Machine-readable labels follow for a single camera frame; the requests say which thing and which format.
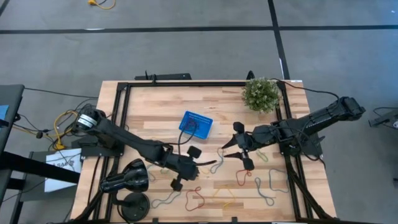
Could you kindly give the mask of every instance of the white paper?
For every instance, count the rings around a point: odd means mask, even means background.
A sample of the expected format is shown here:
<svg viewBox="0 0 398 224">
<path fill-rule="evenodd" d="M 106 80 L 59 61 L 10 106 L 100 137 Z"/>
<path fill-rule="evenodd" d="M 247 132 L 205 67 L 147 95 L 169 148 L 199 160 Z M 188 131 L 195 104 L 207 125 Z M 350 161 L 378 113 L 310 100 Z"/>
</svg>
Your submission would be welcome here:
<svg viewBox="0 0 398 224">
<path fill-rule="evenodd" d="M 57 151 L 52 155 L 48 155 L 45 158 L 45 161 L 47 164 L 51 164 L 57 167 L 62 167 L 64 169 L 80 173 L 81 172 L 80 153 L 81 149 L 61 150 Z M 44 192 L 53 192 L 54 190 L 64 189 L 66 187 L 70 187 L 73 185 L 76 184 L 61 180 L 47 179 L 44 183 Z"/>
</svg>

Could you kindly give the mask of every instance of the blue basket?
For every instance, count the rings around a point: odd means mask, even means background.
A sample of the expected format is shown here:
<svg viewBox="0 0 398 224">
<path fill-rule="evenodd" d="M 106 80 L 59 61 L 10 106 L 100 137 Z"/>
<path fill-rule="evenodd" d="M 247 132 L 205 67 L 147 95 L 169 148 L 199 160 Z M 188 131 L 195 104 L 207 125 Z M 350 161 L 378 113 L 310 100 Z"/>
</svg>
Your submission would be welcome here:
<svg viewBox="0 0 398 224">
<path fill-rule="evenodd" d="M 179 130 L 183 130 L 187 134 L 192 134 L 192 132 L 195 131 L 194 136 L 201 139 L 206 139 L 209 135 L 212 124 L 212 119 L 192 113 L 190 111 L 186 111 L 180 123 Z"/>
</svg>

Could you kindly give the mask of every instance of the black metal frame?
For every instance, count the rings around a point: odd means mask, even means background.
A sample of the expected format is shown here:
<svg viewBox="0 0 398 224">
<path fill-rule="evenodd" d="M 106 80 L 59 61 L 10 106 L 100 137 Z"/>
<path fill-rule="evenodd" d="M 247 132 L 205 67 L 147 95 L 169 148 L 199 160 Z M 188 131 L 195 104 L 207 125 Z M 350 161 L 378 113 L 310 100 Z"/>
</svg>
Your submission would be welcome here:
<svg viewBox="0 0 398 224">
<path fill-rule="evenodd" d="M 248 79 L 250 78 L 254 78 L 254 75 L 248 75 Z M 117 87 L 117 91 L 116 91 L 116 96 L 115 96 L 115 103 L 113 106 L 113 112 L 112 112 L 112 122 L 115 122 L 116 120 L 116 114 L 118 113 L 118 108 L 119 108 L 119 104 L 121 101 L 121 92 L 126 89 L 126 94 L 124 97 L 124 103 L 123 103 L 123 110 L 122 110 L 122 116 L 121 116 L 121 122 L 119 126 L 124 126 L 126 123 L 126 115 L 127 115 L 127 109 L 128 109 L 128 105 L 129 105 L 129 99 L 130 99 L 130 94 L 131 94 L 131 88 L 133 87 L 160 87 L 160 86 L 164 86 L 164 87 L 170 87 L 170 86 L 245 86 L 246 82 L 201 82 L 201 81 L 194 81 L 194 82 L 185 82 L 185 81 L 179 81 L 179 82 L 173 82 L 173 81 L 167 81 L 167 82 L 157 82 L 156 80 L 152 80 L 151 82 L 145 82 L 145 83 L 118 83 L 118 87 Z M 292 113 L 290 110 L 290 106 L 289 106 L 289 100 L 287 97 L 287 92 L 286 92 L 286 88 L 279 86 L 281 92 L 282 92 L 282 97 L 283 97 L 283 101 L 284 101 L 284 107 L 286 110 L 286 116 L 288 118 L 292 117 Z M 282 112 L 280 110 L 280 108 L 276 108 L 276 113 L 277 113 L 277 119 L 281 120 L 282 119 Z M 280 151 L 283 152 L 286 150 L 288 146 L 283 146 L 280 144 Z M 307 188 L 306 182 L 305 182 L 305 175 L 304 175 L 304 170 L 303 170 L 303 165 L 302 165 L 302 161 L 301 161 L 301 157 L 300 156 L 296 156 L 295 157 L 295 161 L 296 161 L 296 166 L 297 166 L 297 171 L 298 171 L 298 177 L 299 177 L 299 181 L 301 181 L 301 183 L 303 183 L 303 186 L 305 188 Z M 285 162 L 287 163 L 291 163 L 290 161 L 290 156 L 285 156 Z M 106 177 L 106 173 L 107 173 L 107 167 L 108 167 L 108 163 L 109 163 L 109 158 L 105 157 L 104 159 L 104 164 L 103 164 L 103 169 L 101 171 L 101 178 Z M 119 166 L 119 157 L 116 157 L 113 163 L 113 166 L 111 168 L 110 173 L 112 172 L 116 172 Z M 290 189 L 290 193 L 291 193 L 291 197 L 292 197 L 292 206 L 294 209 L 294 214 L 295 214 L 295 219 L 296 222 L 302 222 L 304 220 L 310 220 L 310 221 L 320 221 L 321 223 L 324 222 L 324 220 L 314 220 L 313 219 L 313 214 L 312 214 L 312 208 L 308 202 L 308 200 L 304 197 L 304 203 L 305 203 L 305 210 L 307 213 L 307 217 L 306 218 L 302 218 L 301 214 L 300 214 L 300 206 L 299 206 L 299 199 L 297 197 L 297 192 L 296 192 L 296 188 L 295 188 L 295 182 L 293 181 L 292 177 L 289 176 L 288 178 L 289 180 L 289 189 Z M 111 217 L 111 211 L 112 211 L 112 197 L 115 197 L 114 194 L 110 194 L 108 197 L 108 201 L 107 201 L 107 205 L 106 205 L 106 213 L 105 213 L 105 218 L 104 219 L 99 219 L 99 213 L 100 213 L 100 206 L 101 206 L 101 202 L 97 205 L 97 207 L 94 210 L 94 216 L 93 216 L 93 220 L 89 220 L 90 223 L 92 222 L 110 222 L 110 217 Z M 270 222 L 253 222 L 253 223 L 270 223 Z"/>
</svg>

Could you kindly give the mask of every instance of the red string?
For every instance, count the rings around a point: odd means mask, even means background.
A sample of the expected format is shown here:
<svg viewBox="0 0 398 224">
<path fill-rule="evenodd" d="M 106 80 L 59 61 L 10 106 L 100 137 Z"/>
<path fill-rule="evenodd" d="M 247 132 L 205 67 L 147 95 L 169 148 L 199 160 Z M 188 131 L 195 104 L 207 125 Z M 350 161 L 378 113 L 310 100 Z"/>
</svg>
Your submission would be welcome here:
<svg viewBox="0 0 398 224">
<path fill-rule="evenodd" d="M 200 195 L 200 194 L 198 193 L 199 190 L 201 190 L 201 187 L 197 187 L 197 188 L 195 188 L 195 190 L 189 190 L 189 191 L 187 191 L 187 194 L 185 195 L 186 198 L 187 198 L 187 202 L 186 202 L 186 204 L 185 204 L 185 209 L 186 209 L 188 212 L 194 211 L 195 209 L 200 208 L 200 207 L 202 207 L 202 206 L 205 205 L 205 198 L 204 198 L 202 195 Z M 197 207 L 195 207 L 195 208 L 193 208 L 193 209 L 188 209 L 188 208 L 187 208 L 187 205 L 188 205 L 188 193 L 189 193 L 189 192 L 195 192 L 197 195 L 199 195 L 199 196 L 201 197 L 201 199 L 203 200 L 203 203 L 202 203 L 201 205 L 198 205 Z"/>
<path fill-rule="evenodd" d="M 242 171 L 246 171 L 246 173 L 244 174 L 243 183 L 241 184 L 241 183 L 239 182 L 239 179 L 238 179 L 238 173 L 240 173 L 240 172 L 242 172 Z M 248 170 L 238 170 L 238 171 L 236 171 L 235 176 L 236 176 L 236 181 L 237 181 L 238 185 L 239 185 L 239 186 L 243 186 L 243 185 L 246 183 L 246 176 L 251 177 L 251 172 L 248 171 Z"/>
</svg>

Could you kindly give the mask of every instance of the lamp base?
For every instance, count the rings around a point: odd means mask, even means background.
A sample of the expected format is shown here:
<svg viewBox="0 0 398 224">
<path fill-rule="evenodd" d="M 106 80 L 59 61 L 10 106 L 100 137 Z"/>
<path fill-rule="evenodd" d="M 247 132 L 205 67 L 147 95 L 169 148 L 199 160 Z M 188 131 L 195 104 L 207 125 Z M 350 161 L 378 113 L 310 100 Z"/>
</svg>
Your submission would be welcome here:
<svg viewBox="0 0 398 224">
<path fill-rule="evenodd" d="M 129 207 L 122 206 L 122 215 L 130 222 L 138 222 L 147 216 L 149 212 L 150 202 L 143 193 L 131 193 L 124 199 L 132 205 Z"/>
</svg>

